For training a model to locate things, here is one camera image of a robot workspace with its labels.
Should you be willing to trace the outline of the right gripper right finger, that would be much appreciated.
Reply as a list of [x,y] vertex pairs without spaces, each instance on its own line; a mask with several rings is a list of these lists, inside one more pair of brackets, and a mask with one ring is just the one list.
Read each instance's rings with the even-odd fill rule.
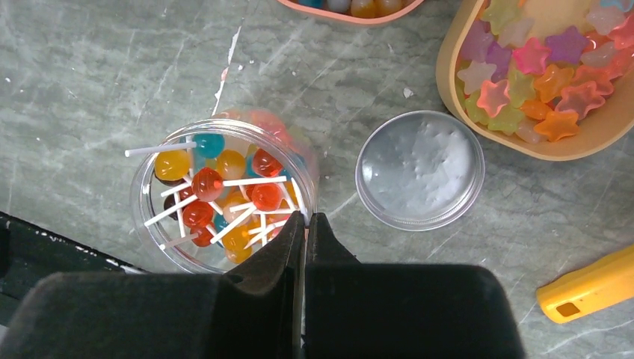
[[461,264],[362,263],[311,218],[305,267],[308,358],[524,358],[496,276]]

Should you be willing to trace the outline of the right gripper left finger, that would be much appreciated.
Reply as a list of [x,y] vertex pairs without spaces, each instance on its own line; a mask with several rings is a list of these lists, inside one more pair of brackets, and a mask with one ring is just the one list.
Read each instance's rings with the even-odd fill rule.
[[3,358],[295,358],[304,217],[223,274],[57,272],[20,301]]

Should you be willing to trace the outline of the orange plastic scoop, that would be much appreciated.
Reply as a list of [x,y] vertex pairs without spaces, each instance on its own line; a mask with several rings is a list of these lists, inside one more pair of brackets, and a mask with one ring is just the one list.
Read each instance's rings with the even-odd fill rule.
[[633,246],[536,290],[544,315],[564,324],[633,298]]

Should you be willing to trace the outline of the clear plastic jar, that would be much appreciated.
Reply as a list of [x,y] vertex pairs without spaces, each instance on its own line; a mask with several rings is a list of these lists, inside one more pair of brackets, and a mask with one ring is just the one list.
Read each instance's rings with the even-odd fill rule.
[[318,204],[318,159],[302,128],[261,108],[228,109],[127,150],[134,230],[155,257],[189,273],[226,271]]

